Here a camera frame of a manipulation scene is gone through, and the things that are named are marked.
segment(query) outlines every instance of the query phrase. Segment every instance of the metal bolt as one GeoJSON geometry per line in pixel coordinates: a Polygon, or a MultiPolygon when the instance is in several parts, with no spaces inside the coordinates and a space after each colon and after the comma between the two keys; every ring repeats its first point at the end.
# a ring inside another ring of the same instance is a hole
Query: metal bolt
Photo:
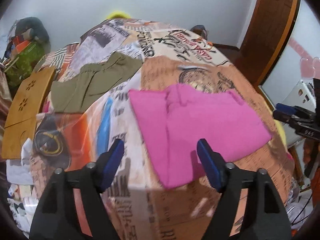
{"type": "Polygon", "coordinates": [[[226,163],[226,167],[228,169],[233,169],[233,168],[235,168],[235,165],[233,163],[226,163]]]}
{"type": "Polygon", "coordinates": [[[268,173],[267,170],[264,169],[264,168],[259,168],[258,172],[261,173],[261,174],[267,174],[268,173]]]}
{"type": "Polygon", "coordinates": [[[89,163],[87,163],[87,168],[89,168],[89,169],[92,169],[92,168],[94,168],[96,166],[96,163],[94,163],[94,162],[89,162],[89,163]]]}
{"type": "Polygon", "coordinates": [[[55,174],[60,174],[61,172],[63,172],[62,168],[56,168],[54,171],[55,174]]]}

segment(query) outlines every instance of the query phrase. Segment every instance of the pink folded garment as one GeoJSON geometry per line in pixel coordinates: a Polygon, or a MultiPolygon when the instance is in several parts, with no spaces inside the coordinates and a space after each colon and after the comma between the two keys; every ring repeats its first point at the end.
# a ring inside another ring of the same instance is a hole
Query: pink folded garment
{"type": "Polygon", "coordinates": [[[129,99],[162,185],[179,187],[205,175],[196,144],[205,138],[226,162],[265,145],[271,135],[233,90],[206,94],[184,84],[164,91],[130,90],[129,99]]]}

